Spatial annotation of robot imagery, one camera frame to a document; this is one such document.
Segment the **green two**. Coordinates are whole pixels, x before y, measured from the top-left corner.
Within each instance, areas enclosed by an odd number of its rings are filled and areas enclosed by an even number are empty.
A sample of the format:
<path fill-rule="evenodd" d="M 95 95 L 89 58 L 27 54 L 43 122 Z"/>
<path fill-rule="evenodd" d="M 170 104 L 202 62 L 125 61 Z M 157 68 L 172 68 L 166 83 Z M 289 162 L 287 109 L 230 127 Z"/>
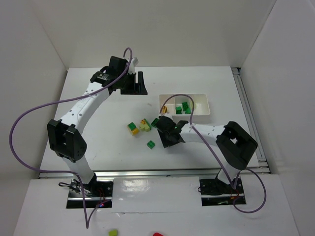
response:
<path fill-rule="evenodd" d="M 151 126 L 154 127 L 154 128 L 157 128 L 157 123 L 159 121 L 159 118 L 155 118 L 152 123 L 151 123 Z"/>
<path fill-rule="evenodd" d="M 187 108 L 190 108 L 188 102 L 183 102 L 183 103 L 182 103 L 182 107 L 183 107 L 183 111 L 185 111 Z"/>

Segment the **small green lego brick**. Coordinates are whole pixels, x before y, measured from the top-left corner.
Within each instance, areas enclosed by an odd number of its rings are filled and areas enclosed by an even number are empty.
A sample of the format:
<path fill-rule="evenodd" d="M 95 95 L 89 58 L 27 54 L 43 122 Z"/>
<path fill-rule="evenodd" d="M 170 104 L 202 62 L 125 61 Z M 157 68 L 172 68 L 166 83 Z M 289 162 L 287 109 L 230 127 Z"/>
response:
<path fill-rule="evenodd" d="M 153 149 L 156 146 L 156 144 L 151 140 L 148 141 L 146 145 L 149 149 Z"/>

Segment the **green lego plate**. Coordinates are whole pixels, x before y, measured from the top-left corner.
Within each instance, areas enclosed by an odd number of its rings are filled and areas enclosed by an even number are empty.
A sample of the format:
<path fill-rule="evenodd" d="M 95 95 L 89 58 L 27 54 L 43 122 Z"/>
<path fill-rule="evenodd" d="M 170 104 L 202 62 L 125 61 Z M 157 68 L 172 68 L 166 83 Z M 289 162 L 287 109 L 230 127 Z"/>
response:
<path fill-rule="evenodd" d="M 182 107 L 181 106 L 175 107 L 175 112 L 177 115 L 182 114 Z"/>

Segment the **white divided plastic container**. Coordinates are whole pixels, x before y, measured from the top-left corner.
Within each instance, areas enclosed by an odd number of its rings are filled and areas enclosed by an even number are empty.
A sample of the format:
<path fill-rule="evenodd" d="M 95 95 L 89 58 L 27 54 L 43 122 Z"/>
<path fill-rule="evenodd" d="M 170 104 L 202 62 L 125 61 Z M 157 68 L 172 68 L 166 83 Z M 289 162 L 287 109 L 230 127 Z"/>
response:
<path fill-rule="evenodd" d="M 190 116 L 194 104 L 194 116 L 209 116 L 210 107 L 206 94 L 188 94 L 190 98 L 183 95 L 160 94 L 159 106 L 161 114 L 169 113 L 173 116 Z"/>

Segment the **yellow orange lego piece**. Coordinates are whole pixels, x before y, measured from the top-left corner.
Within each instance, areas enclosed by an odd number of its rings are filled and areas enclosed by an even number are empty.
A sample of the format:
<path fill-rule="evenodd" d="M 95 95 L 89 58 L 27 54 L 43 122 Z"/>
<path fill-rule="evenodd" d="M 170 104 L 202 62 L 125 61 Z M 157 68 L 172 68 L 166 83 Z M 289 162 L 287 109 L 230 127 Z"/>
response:
<path fill-rule="evenodd" d="M 168 113 L 169 111 L 168 111 L 168 108 L 166 107 L 166 106 L 163 106 L 163 108 L 162 108 L 162 113 L 163 114 L 166 114 L 166 113 Z"/>

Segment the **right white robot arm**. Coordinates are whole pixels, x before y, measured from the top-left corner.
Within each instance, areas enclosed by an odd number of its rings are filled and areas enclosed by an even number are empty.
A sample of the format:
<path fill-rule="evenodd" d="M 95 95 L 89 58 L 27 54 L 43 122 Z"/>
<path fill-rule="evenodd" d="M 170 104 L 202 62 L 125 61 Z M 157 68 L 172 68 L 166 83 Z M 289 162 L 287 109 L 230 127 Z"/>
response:
<path fill-rule="evenodd" d="M 172 118 L 161 116 L 155 127 L 164 148 L 178 143 L 205 144 L 221 167 L 217 180 L 233 187 L 233 180 L 246 169 L 258 147 L 256 140 L 234 121 L 210 126 L 185 120 L 175 123 Z"/>

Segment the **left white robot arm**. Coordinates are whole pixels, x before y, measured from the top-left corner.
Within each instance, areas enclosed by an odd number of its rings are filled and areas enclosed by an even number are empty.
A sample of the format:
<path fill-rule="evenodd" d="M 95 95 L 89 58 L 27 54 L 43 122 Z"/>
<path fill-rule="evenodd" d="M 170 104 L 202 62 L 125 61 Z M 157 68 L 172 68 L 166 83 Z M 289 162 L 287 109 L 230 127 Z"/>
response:
<path fill-rule="evenodd" d="M 83 98 L 59 120 L 52 119 L 47 124 L 50 149 L 75 173 L 75 183 L 86 192 L 100 186 L 85 158 L 87 143 L 82 133 L 92 115 L 112 92 L 120 90 L 124 95 L 147 94 L 143 73 L 135 72 L 137 64 L 137 58 L 126 60 L 112 56 L 109 65 L 91 77 Z"/>

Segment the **pale yellow green lego stack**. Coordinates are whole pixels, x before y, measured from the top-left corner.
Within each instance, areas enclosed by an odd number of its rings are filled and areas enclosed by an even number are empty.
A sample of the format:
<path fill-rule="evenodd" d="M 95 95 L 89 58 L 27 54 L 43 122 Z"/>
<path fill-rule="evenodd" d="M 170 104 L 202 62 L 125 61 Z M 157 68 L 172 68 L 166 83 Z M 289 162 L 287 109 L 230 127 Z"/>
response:
<path fill-rule="evenodd" d="M 151 127 L 150 123 L 147 122 L 147 120 L 144 118 L 140 121 L 139 129 L 141 131 L 149 132 L 152 129 L 152 127 Z"/>

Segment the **red object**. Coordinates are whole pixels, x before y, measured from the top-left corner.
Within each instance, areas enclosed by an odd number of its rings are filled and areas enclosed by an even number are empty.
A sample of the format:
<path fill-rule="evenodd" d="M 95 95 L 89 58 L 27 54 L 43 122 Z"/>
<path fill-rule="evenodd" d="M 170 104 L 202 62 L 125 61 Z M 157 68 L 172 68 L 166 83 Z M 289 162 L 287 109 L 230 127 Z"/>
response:
<path fill-rule="evenodd" d="M 153 233 L 153 236 L 164 236 L 164 235 L 161 233 L 155 232 L 155 233 Z"/>

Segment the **lime green object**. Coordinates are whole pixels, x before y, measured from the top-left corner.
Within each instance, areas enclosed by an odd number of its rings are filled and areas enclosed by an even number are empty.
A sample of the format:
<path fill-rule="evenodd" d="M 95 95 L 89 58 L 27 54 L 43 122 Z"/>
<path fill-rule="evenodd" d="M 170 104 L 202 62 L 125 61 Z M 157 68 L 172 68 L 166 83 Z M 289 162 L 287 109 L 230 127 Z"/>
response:
<path fill-rule="evenodd" d="M 117 229 L 113 229 L 111 231 L 108 232 L 109 236 L 118 236 L 118 230 Z"/>

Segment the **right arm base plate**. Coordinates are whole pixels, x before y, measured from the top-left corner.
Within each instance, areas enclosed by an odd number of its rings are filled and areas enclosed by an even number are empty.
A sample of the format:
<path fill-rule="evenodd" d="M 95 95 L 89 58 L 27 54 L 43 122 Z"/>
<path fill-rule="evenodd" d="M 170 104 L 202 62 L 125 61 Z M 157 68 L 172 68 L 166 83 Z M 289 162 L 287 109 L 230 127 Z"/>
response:
<path fill-rule="evenodd" d="M 243 184 L 240 178 L 237 179 L 236 189 L 214 178 L 200 179 L 199 183 L 200 186 L 197 191 L 201 194 L 203 207 L 233 205 L 234 201 L 236 205 L 246 204 Z"/>

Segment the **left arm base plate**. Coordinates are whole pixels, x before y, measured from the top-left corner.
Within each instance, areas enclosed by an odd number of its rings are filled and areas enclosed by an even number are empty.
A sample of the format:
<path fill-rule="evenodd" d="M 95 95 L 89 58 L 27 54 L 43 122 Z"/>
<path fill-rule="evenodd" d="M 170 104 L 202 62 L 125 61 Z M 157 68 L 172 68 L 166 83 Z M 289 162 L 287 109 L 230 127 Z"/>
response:
<path fill-rule="evenodd" d="M 58 186 L 69 189 L 67 209 L 83 208 L 83 194 L 76 180 L 72 179 L 70 183 L 59 182 Z M 98 204 L 100 204 L 99 208 L 111 208 L 113 187 L 113 181 L 98 181 L 95 190 L 84 189 L 86 208 L 95 208 Z"/>

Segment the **aluminium rail frame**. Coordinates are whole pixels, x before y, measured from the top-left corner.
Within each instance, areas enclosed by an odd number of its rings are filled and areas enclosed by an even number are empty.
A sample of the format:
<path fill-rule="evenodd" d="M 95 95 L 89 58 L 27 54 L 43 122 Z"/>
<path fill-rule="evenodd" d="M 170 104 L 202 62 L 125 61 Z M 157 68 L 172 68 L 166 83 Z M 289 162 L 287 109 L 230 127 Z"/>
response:
<path fill-rule="evenodd" d="M 114 92 L 87 123 L 83 137 L 89 166 L 99 176 L 161 175 L 184 172 L 216 173 L 219 165 L 204 144 L 187 143 L 164 148 L 158 132 L 132 136 L 127 128 L 143 118 L 153 121 L 159 112 L 160 94 L 206 94 L 210 115 L 194 123 L 225 125 L 239 123 L 256 136 L 252 114 L 240 77 L 228 66 L 138 67 L 144 74 L 148 95 L 121 95 Z M 153 149 L 147 147 L 153 141 Z"/>

